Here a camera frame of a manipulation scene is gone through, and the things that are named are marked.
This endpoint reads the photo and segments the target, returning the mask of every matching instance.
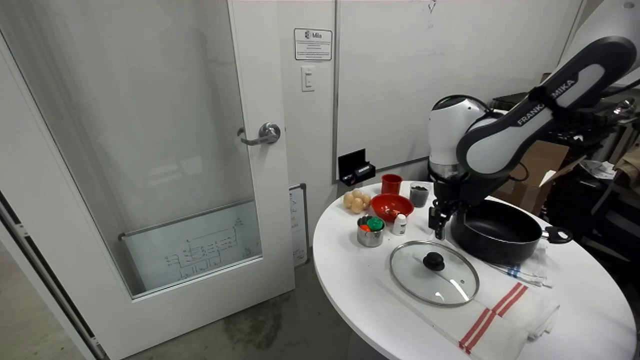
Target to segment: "glass lid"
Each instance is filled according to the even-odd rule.
[[[394,249],[391,275],[413,296],[432,304],[458,306],[478,292],[478,274],[462,255],[431,241],[409,241]]]

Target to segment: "floor stain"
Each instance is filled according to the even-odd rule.
[[[282,328],[282,303],[290,295],[261,302],[224,319],[225,332],[234,344],[244,348],[267,349],[273,345]]]

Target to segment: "small bottle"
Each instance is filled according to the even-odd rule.
[[[393,228],[391,228],[391,232],[395,235],[404,235],[404,231],[406,230],[406,216],[403,214],[398,214],[396,217],[396,221],[394,222]]]

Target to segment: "red cup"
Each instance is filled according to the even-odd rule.
[[[394,193],[399,195],[400,183],[402,183],[402,177],[400,177],[400,175],[382,175],[382,193]]]

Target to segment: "red bowl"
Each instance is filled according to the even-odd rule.
[[[387,213],[387,209],[397,210],[400,214],[405,216],[413,213],[413,204],[411,201],[404,196],[396,195],[394,193],[384,193],[375,196],[371,199],[371,207],[379,218],[387,222],[396,221],[397,216]]]

